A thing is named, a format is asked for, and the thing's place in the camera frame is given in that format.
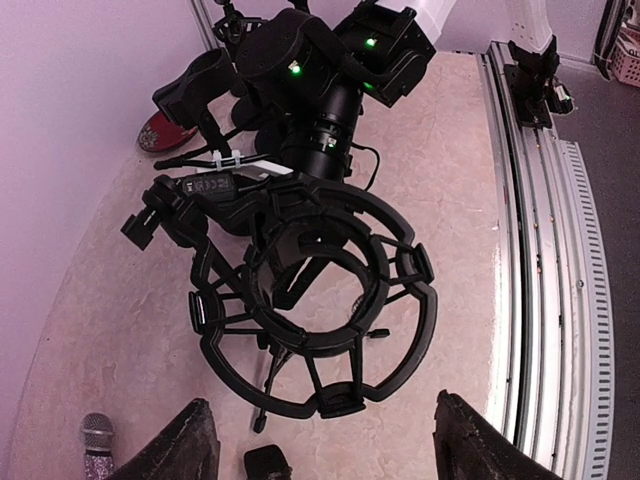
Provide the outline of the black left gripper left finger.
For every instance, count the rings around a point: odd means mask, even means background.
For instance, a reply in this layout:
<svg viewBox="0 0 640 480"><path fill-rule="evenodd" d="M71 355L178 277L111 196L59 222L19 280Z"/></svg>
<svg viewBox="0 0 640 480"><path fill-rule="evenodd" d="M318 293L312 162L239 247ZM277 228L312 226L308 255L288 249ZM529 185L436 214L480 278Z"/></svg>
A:
<svg viewBox="0 0 640 480"><path fill-rule="evenodd" d="M220 450L210 404L195 398L109 479L217 479Z"/></svg>

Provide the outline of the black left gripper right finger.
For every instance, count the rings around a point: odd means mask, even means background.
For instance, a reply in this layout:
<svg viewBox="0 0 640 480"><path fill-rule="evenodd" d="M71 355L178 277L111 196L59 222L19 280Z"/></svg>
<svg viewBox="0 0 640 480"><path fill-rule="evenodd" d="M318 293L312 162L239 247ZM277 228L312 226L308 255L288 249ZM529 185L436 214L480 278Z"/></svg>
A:
<svg viewBox="0 0 640 480"><path fill-rule="evenodd" d="M437 475L457 479L556 479L504 436L461 396L439 392L433 442Z"/></svg>

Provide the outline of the rhinestone silver-head microphone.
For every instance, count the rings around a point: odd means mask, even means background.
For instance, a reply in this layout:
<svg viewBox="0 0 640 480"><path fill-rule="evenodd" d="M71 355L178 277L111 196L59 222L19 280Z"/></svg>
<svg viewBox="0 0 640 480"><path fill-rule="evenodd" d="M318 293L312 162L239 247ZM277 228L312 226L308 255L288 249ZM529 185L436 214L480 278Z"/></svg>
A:
<svg viewBox="0 0 640 480"><path fill-rule="evenodd" d="M99 412L84 416L80 427L84 445L84 474L87 480L107 479L115 472L113 444L114 425L111 419Z"/></svg>

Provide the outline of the black tripod microphone stand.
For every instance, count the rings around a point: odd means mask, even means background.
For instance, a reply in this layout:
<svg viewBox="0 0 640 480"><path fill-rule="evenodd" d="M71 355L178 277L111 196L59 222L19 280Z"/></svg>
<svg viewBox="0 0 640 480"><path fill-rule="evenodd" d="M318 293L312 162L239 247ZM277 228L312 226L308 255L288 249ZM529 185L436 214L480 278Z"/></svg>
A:
<svg viewBox="0 0 640 480"><path fill-rule="evenodd" d="M157 177L125 237L140 249L163 230L193 252L192 327L216 375L258 412L342 417L394 394L430 346L434 273L406 220L372 194L339 182L273 179L231 196L185 194ZM365 343L385 338L384 309L418 304L406 354L384 379L365 379Z"/></svg>

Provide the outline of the black short stand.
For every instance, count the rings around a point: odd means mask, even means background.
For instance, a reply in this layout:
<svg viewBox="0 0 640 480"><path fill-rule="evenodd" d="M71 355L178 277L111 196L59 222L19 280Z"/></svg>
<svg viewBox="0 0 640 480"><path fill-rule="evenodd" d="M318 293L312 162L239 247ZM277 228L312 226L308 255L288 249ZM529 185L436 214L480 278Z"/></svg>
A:
<svg viewBox="0 0 640 480"><path fill-rule="evenodd" d="M266 20L245 16L235 8L231 0L215 0L223 10L223 17L213 26L214 36L231 51L240 46L249 33L262 26Z"/></svg>

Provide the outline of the black microphone orange end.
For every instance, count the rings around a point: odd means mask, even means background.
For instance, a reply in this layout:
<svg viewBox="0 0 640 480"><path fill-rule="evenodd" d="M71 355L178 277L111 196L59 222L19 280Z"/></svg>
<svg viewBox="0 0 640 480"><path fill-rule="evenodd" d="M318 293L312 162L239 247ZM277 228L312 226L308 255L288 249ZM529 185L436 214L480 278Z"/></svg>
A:
<svg viewBox="0 0 640 480"><path fill-rule="evenodd" d="M248 480L291 480L292 468L275 444L249 450L243 457Z"/></svg>

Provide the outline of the black tall round-base stand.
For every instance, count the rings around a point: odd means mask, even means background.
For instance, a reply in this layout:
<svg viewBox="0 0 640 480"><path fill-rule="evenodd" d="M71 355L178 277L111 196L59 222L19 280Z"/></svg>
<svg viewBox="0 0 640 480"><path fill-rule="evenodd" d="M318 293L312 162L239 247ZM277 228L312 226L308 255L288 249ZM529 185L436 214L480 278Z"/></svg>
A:
<svg viewBox="0 0 640 480"><path fill-rule="evenodd" d="M176 80L159 88L152 100L173 124L197 127L210 150L229 155L228 138L221 133L208 105L226 94L239 80L226 49L209 50L193 60Z"/></svg>

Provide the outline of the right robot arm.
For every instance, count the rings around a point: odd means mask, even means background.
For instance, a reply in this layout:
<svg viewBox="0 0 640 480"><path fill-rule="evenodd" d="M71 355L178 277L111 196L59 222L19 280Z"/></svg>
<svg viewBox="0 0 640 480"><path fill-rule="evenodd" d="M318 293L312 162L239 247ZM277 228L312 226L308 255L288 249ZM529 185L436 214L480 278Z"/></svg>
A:
<svg viewBox="0 0 640 480"><path fill-rule="evenodd" d="M272 160L341 181L365 96L386 107L421 82L436 49L411 7L361 1L336 27L296 8L250 33L236 55L241 78L284 117Z"/></svg>

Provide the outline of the red floral plate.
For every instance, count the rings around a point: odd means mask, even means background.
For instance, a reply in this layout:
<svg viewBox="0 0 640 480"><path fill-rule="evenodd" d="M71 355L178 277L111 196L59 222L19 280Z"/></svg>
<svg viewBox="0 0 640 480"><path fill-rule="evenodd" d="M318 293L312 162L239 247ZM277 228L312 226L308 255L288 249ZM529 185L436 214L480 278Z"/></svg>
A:
<svg viewBox="0 0 640 480"><path fill-rule="evenodd" d="M172 123L162 112L157 111L141 128L137 145L147 153L163 153L181 147L197 133L197 127L185 129Z"/></svg>

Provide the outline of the aluminium front rail frame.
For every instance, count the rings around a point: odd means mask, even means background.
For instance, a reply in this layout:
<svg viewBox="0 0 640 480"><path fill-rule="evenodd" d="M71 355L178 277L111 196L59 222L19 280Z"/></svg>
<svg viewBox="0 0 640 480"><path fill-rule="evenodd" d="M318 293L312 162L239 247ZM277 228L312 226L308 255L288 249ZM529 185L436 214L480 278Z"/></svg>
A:
<svg viewBox="0 0 640 480"><path fill-rule="evenodd" d="M521 127L507 46L478 58L498 190L496 332L487 420L565 479L604 479L614 423L614 323L581 150Z"/></svg>

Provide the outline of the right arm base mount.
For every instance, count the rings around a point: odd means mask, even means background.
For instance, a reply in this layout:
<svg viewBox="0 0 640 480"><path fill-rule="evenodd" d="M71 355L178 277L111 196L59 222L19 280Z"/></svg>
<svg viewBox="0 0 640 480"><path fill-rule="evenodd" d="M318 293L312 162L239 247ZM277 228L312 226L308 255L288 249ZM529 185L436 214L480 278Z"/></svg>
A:
<svg viewBox="0 0 640 480"><path fill-rule="evenodd" d="M521 127L551 129L552 114L567 115L574 108L568 88L556 72L560 65L556 36L543 53L532 53L508 43L514 64L505 65L504 73Z"/></svg>

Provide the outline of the right aluminium corner post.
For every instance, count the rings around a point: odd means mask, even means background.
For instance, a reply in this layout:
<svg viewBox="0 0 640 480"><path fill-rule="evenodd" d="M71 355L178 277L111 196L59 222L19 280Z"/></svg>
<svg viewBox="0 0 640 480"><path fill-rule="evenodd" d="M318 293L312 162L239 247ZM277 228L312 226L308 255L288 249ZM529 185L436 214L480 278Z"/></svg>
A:
<svg viewBox="0 0 640 480"><path fill-rule="evenodd" d="M219 44L213 32L213 22L211 21L206 2L204 0L190 0L189 4L205 49L217 49Z"/></svg>

